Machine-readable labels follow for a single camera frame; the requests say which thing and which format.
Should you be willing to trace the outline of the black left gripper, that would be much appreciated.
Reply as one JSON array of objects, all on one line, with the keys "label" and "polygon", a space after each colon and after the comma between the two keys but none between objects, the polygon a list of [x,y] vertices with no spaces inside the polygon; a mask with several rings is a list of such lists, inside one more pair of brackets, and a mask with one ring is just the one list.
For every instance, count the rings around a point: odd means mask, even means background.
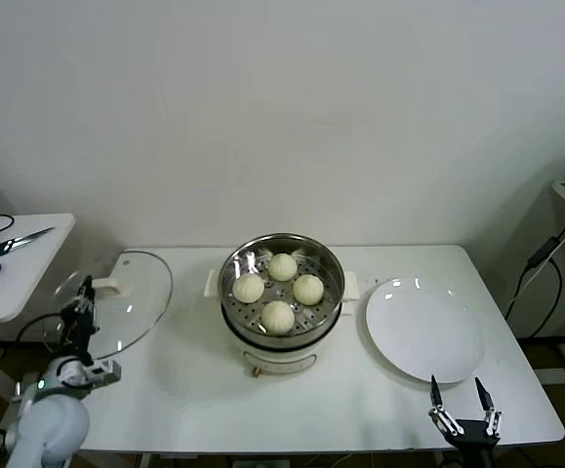
[{"label": "black left gripper", "polygon": [[94,321],[95,298],[93,277],[88,275],[78,288],[75,298],[60,312],[62,330],[59,355],[61,357],[75,357],[83,364],[93,362],[88,348],[91,337],[98,331]]}]

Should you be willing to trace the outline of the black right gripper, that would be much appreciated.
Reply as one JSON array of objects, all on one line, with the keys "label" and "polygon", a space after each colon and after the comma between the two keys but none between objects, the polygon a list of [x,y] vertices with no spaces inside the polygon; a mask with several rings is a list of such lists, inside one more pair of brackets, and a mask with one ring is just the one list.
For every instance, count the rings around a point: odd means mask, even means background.
[{"label": "black right gripper", "polygon": [[442,435],[462,456],[465,468],[496,468],[493,450],[501,435],[503,413],[494,405],[491,394],[478,377],[474,378],[484,420],[455,419],[446,411],[435,376],[430,380],[431,408],[428,412]]}]

